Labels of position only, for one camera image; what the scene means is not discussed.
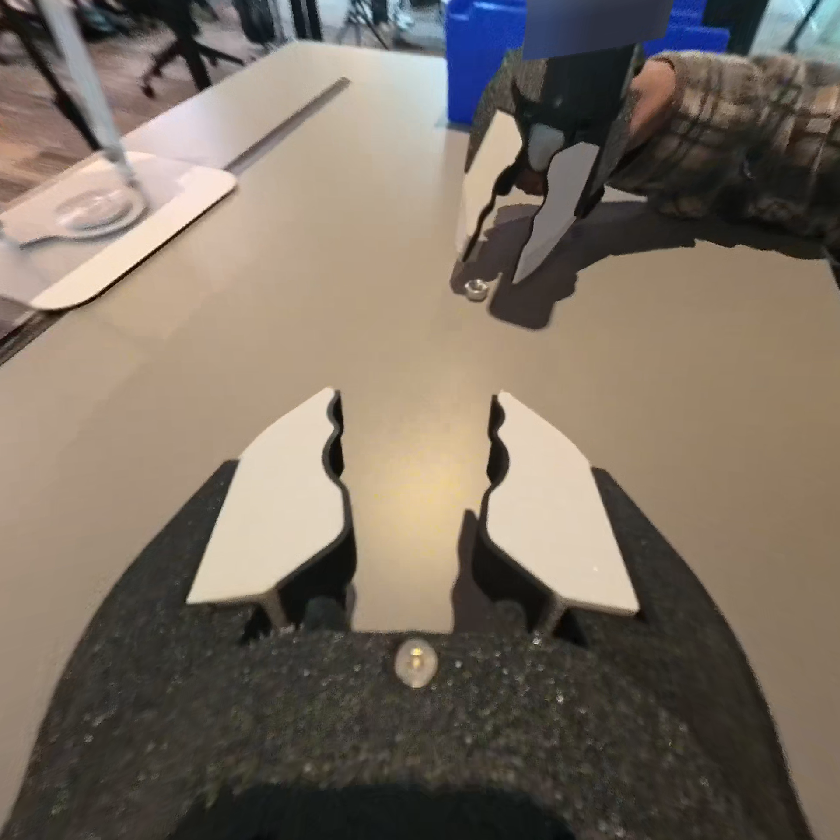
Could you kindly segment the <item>blue plastic bin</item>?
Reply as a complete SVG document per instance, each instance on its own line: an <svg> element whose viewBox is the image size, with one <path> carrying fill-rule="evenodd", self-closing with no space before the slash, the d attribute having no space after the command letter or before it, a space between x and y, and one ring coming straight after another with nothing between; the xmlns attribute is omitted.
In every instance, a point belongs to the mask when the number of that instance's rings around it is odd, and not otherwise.
<svg viewBox="0 0 840 840"><path fill-rule="evenodd" d="M721 54L729 45L727 28L704 25L705 1L675 1L662 38L644 42L646 57L663 51L698 50ZM525 1L453 1L445 19L448 121L472 122L480 96L502 59L522 46Z"/></svg>

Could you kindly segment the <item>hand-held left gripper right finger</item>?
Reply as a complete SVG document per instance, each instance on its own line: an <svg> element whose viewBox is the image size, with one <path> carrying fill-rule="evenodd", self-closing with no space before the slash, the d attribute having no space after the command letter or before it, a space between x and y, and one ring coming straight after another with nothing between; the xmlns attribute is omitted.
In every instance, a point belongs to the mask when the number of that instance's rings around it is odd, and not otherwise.
<svg viewBox="0 0 840 840"><path fill-rule="evenodd" d="M551 635L569 610L639 617L590 460L510 392L492 396L487 434L472 560L482 592L515 605L531 633Z"/></svg>

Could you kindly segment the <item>black office chair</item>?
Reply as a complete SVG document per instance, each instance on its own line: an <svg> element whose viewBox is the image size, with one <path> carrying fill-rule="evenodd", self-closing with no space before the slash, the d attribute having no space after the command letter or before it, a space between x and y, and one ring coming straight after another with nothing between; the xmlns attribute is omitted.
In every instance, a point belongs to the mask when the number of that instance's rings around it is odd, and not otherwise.
<svg viewBox="0 0 840 840"><path fill-rule="evenodd" d="M162 71L178 58L183 58L197 91L204 91L212 86L204 59L216 67L219 61L237 67L244 67L245 62L219 49L205 45L198 40L201 29L193 15L193 2L189 1L149 1L143 2L143 14L155 19L167 27L173 34L173 41L162 51L155 54L149 68L140 78L140 89L145 97L153 99L153 79L162 76Z"/></svg>

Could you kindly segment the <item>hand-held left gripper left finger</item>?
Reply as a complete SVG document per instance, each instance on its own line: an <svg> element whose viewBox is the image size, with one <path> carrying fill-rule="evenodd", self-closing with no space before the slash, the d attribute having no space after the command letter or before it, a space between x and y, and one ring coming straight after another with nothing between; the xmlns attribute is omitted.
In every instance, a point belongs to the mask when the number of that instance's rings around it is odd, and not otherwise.
<svg viewBox="0 0 840 840"><path fill-rule="evenodd" d="M341 393L325 387L247 446L186 604L257 605L275 627L303 624L317 599L346 609L356 546L342 435Z"/></svg>

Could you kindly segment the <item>person's right hand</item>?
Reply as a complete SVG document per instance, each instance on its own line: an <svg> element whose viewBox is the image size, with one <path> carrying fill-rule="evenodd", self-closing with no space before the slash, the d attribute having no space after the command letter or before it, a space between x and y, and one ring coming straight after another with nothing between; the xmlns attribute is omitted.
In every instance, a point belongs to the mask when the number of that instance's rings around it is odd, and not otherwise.
<svg viewBox="0 0 840 840"><path fill-rule="evenodd" d="M669 120L676 87L676 71L670 63L657 58L645 61L629 88L633 100L628 125L630 150L648 142Z"/></svg>

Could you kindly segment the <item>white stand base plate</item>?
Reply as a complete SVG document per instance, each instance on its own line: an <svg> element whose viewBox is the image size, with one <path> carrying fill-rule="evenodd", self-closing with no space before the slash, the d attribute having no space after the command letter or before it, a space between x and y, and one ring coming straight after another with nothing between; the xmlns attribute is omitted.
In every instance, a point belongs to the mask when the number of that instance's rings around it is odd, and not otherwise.
<svg viewBox="0 0 840 840"><path fill-rule="evenodd" d="M43 9L100 150L2 213L1 295L59 312L125 277L237 181L213 167L126 151L73 13L65 2Z"/></svg>

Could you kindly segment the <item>person's right forearm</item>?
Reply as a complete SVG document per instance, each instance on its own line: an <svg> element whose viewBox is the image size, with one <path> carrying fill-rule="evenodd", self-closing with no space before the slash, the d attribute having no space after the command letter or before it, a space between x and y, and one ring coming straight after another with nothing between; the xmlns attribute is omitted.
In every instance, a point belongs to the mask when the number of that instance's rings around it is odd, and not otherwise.
<svg viewBox="0 0 840 840"><path fill-rule="evenodd" d="M672 217L778 228L838 261L838 65L786 54L652 58L675 69L674 107L628 148L609 185Z"/></svg>

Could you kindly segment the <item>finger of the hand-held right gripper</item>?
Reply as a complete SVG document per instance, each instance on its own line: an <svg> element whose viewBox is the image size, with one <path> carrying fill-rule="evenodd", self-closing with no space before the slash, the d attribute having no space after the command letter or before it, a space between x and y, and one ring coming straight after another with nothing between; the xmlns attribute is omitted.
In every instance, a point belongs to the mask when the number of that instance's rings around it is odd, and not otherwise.
<svg viewBox="0 0 840 840"><path fill-rule="evenodd" d="M505 183L503 174L518 163L521 152L522 137L515 118L496 110L462 183L455 236L456 255L462 263L469 259L502 193L499 183Z"/></svg>
<svg viewBox="0 0 840 840"><path fill-rule="evenodd" d="M513 272L514 285L541 267L582 214L578 205L595 173L602 148L585 141L572 145L564 142L564 134L549 125L537 123L530 130L527 161L544 177L545 189Z"/></svg>

